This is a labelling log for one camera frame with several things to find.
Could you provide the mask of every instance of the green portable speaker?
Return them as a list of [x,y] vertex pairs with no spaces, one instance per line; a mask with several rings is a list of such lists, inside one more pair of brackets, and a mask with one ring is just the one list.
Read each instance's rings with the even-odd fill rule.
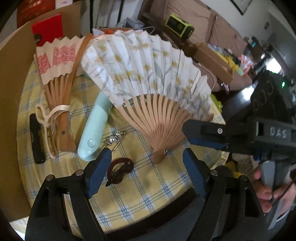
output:
[[193,25],[179,18],[175,13],[168,18],[165,25],[182,39],[188,39],[194,31]]

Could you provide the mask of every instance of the white floral folding fan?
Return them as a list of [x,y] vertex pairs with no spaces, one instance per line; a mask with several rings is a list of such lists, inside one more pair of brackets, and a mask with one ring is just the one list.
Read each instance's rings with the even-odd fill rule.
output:
[[117,31],[92,39],[82,67],[153,148],[160,163],[186,138],[183,123],[207,120],[207,77],[184,52],[146,31]]
[[[77,36],[72,39],[65,37],[62,40],[55,39],[52,43],[46,42],[42,47],[36,48],[36,61],[46,100],[50,110],[55,110],[61,115],[56,121],[61,151],[76,151],[76,144],[68,127],[70,92],[82,54],[92,37],[92,34],[81,39]],[[51,113],[50,116],[57,118],[57,114]]]

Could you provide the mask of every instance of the picture frame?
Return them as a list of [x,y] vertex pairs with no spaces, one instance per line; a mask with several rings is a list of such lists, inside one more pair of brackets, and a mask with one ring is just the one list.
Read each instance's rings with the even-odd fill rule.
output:
[[244,15],[253,0],[230,0],[241,15]]

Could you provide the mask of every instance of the red box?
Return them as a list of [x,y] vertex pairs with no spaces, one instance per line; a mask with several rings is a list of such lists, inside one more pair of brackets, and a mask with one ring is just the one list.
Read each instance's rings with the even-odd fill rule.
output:
[[62,15],[58,14],[32,25],[32,32],[37,46],[43,46],[46,41],[52,43],[55,38],[63,38]]

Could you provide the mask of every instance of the couch cushion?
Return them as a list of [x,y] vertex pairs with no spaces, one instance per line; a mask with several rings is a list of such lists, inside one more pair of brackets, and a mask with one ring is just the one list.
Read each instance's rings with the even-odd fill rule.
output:
[[172,13],[194,26],[195,31],[189,38],[192,43],[209,41],[215,16],[208,8],[199,5],[197,0],[168,0],[164,19],[168,19]]
[[203,3],[202,1],[200,1],[200,0],[194,0],[194,1],[197,2],[200,6],[209,9],[209,7],[207,6],[207,4]]
[[168,1],[169,0],[154,0],[150,9],[150,13],[156,17],[163,19],[165,15],[166,4]]
[[221,15],[214,10],[210,11],[216,15],[210,35],[210,42],[221,48],[231,49],[234,55],[240,56],[247,43],[234,27],[232,27]]

